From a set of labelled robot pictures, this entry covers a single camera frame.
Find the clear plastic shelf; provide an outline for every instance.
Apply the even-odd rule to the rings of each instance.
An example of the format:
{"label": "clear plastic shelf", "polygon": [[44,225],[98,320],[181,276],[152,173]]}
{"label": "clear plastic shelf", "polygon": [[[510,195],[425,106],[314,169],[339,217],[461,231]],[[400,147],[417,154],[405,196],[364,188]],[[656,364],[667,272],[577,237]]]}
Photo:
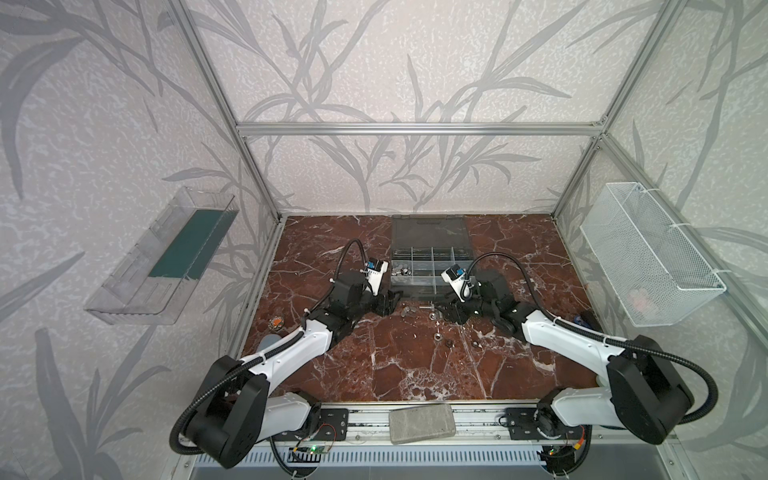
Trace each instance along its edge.
{"label": "clear plastic shelf", "polygon": [[85,310],[110,324],[176,323],[238,212],[232,194],[182,187]]}

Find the brown marble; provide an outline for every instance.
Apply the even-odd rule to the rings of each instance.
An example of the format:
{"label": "brown marble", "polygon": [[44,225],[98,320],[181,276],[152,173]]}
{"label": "brown marble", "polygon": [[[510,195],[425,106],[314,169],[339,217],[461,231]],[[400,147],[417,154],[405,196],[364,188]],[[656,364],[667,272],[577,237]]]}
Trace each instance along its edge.
{"label": "brown marble", "polygon": [[[499,250],[523,262],[553,313],[568,319],[589,308],[549,216],[469,216],[467,227],[476,255]],[[327,290],[348,239],[358,237],[366,254],[386,259],[391,233],[392,222],[384,216],[288,219],[243,354],[255,351],[275,315],[285,319],[280,334],[296,328],[301,312]],[[348,262],[358,259],[355,248],[351,251]],[[478,268],[502,271],[515,296],[530,301],[513,264],[488,258]],[[299,369],[277,392],[303,390],[325,402],[536,399],[555,386],[595,386],[589,370],[498,335],[486,319],[457,326],[429,320],[426,309],[402,317],[405,305],[418,303],[402,303],[386,318],[366,316],[352,335]],[[439,341],[436,333],[442,335]]]}

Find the wallpaper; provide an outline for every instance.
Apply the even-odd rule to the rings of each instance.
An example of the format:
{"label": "wallpaper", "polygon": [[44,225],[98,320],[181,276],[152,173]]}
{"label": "wallpaper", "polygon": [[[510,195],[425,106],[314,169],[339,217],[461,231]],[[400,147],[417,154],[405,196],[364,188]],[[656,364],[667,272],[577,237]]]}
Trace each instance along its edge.
{"label": "wallpaper", "polygon": [[280,208],[297,214],[549,213],[588,140],[262,137],[250,148]]}
{"label": "wallpaper", "polygon": [[[514,122],[599,120],[662,2],[187,3],[239,122]],[[521,213],[552,210],[587,139],[250,143],[286,212]]]}
{"label": "wallpaper", "polygon": [[768,309],[768,5],[708,5],[684,9],[611,134]]}
{"label": "wallpaper", "polygon": [[[0,2],[0,477],[157,478],[273,221],[162,2]],[[173,326],[88,297],[181,186],[240,208]]]}
{"label": "wallpaper", "polygon": [[[766,305],[765,177],[768,2],[688,2],[611,134]],[[676,428],[702,479],[764,478],[768,468],[768,356],[722,299],[682,322],[628,321],[578,227],[608,181],[626,181],[598,155],[558,218],[574,265],[612,333],[650,336],[708,370],[720,401]],[[701,400],[700,380],[681,370]]]}
{"label": "wallpaper", "polygon": [[660,0],[190,0],[238,121],[597,121]]}

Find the robotic arm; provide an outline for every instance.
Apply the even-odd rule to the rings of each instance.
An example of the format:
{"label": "robotic arm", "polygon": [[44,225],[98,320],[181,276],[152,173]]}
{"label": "robotic arm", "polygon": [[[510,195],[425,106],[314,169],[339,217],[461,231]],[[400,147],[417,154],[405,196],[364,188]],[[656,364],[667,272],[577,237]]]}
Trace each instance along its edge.
{"label": "robotic arm", "polygon": [[[477,262],[489,256],[505,257],[517,265],[535,304],[516,301],[497,271],[470,276]],[[449,322],[464,324],[471,316],[488,317],[502,334],[554,350],[597,374],[598,387],[555,389],[539,401],[536,426],[547,438],[555,438],[560,425],[603,425],[627,429],[659,445],[676,425],[705,416],[717,403],[717,385],[706,370],[664,352],[652,339],[605,336],[552,316],[514,257],[486,253],[466,271],[454,265],[442,277],[453,292],[435,307]],[[707,400],[692,413],[687,412],[694,396],[673,362],[692,369],[707,384]]]}
{"label": "robotic arm", "polygon": [[[364,268],[339,273],[347,250],[355,242]],[[535,305],[515,300],[499,272],[478,271],[471,276],[475,264],[491,255],[518,265]],[[298,368],[349,335],[363,315],[394,312],[401,294],[379,291],[387,268],[385,261],[366,260],[359,240],[350,241],[331,280],[333,285],[311,310],[306,310],[298,329],[267,349],[240,360],[223,356],[210,367],[195,400],[171,429],[171,448],[182,455],[207,453],[230,468],[255,443],[277,433],[297,431],[309,436],[315,432],[319,426],[316,399],[301,393],[269,395]],[[638,336],[630,342],[552,316],[541,306],[525,268],[514,257],[487,253],[466,271],[455,265],[442,277],[453,293],[435,307],[449,322],[463,325],[472,316],[486,316],[502,334],[554,350],[598,376],[601,386],[555,389],[539,401],[535,428],[545,438],[557,438],[563,425],[605,425],[626,428],[645,442],[660,444],[674,426],[703,417],[717,402],[717,386],[706,371],[662,351],[653,340]],[[672,362],[692,369],[707,383],[707,401],[695,412],[687,413],[694,398]],[[196,446],[182,445],[179,434]]]}
{"label": "robotic arm", "polygon": [[[347,250],[358,243],[364,268],[339,273]],[[195,400],[171,429],[170,447],[182,455],[207,453],[224,468],[237,465],[257,442],[285,431],[311,435],[319,426],[320,403],[306,394],[272,397],[274,389],[313,358],[349,335],[367,313],[394,312],[401,293],[380,291],[388,263],[366,260],[355,239],[343,250],[332,286],[301,326],[279,342],[240,360],[218,359]],[[179,434],[197,447],[182,445]]]}

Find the blue object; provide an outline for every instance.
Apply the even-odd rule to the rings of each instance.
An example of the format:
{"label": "blue object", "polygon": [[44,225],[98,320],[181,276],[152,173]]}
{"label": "blue object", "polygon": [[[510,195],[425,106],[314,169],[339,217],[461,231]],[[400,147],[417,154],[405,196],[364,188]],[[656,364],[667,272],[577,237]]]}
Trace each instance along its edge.
{"label": "blue object", "polygon": [[586,329],[592,330],[592,327],[589,326],[589,323],[585,322],[581,319],[581,315],[576,315],[576,318],[574,318],[574,323],[579,326],[583,326]]}

